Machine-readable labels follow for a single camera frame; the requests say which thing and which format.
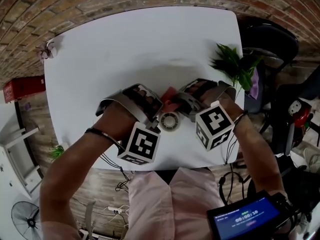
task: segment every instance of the red box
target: red box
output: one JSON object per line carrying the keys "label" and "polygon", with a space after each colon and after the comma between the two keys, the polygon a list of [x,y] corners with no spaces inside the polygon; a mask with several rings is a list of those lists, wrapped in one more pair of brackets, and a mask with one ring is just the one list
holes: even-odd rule
{"label": "red box", "polygon": [[16,101],[45,90],[45,75],[14,78],[3,87],[4,101]]}

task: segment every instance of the potted plant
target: potted plant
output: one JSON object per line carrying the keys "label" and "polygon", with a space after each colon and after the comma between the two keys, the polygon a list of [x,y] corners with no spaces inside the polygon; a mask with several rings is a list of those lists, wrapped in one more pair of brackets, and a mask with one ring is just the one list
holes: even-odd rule
{"label": "potted plant", "polygon": [[50,152],[52,160],[56,160],[58,157],[60,157],[68,147],[68,144],[65,142],[60,145],[56,145]]}
{"label": "potted plant", "polygon": [[217,52],[220,59],[212,59],[211,67],[225,73],[232,81],[233,86],[238,82],[245,91],[249,91],[252,87],[252,76],[256,66],[261,61],[261,57],[257,57],[252,53],[242,58],[239,57],[237,49],[217,44],[220,52]]}

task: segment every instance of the timer display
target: timer display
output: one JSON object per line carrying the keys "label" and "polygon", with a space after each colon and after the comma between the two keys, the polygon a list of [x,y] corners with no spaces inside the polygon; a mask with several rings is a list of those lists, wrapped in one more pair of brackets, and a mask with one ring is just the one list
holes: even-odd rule
{"label": "timer display", "polygon": [[278,215],[278,210],[263,197],[213,219],[221,240],[228,240],[260,227]]}
{"label": "timer display", "polygon": [[235,222],[241,222],[242,220],[248,219],[248,218],[256,215],[257,213],[258,213],[257,210],[255,210],[255,211],[253,211],[253,212],[251,212],[251,213],[244,212],[244,213],[242,213],[242,214],[245,214],[245,215],[244,215],[243,217],[236,218],[236,219],[235,219]]}

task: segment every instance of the red object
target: red object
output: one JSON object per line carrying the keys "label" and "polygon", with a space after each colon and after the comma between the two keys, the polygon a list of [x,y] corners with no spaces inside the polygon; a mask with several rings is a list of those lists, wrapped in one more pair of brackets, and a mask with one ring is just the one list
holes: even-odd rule
{"label": "red object", "polygon": [[3,87],[4,101],[16,101],[45,90],[45,75],[14,78]]}
{"label": "red object", "polygon": [[311,112],[311,106],[302,100],[299,100],[299,101],[301,103],[301,108],[298,112],[296,112],[292,115],[292,119],[294,122],[294,126],[300,128],[305,125],[305,123],[309,117],[309,114]]}
{"label": "red object", "polygon": [[181,106],[181,104],[172,103],[172,101],[170,100],[176,94],[177,90],[173,87],[169,87],[168,90],[166,90],[166,92],[162,95],[161,101],[163,103],[163,113],[173,112]]}

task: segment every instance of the electric fan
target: electric fan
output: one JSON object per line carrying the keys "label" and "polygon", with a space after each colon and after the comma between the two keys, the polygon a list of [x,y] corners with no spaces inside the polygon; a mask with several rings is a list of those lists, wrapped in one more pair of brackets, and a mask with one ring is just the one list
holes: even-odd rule
{"label": "electric fan", "polygon": [[27,240],[41,240],[42,230],[39,207],[33,203],[21,201],[13,205],[12,222],[18,232]]}

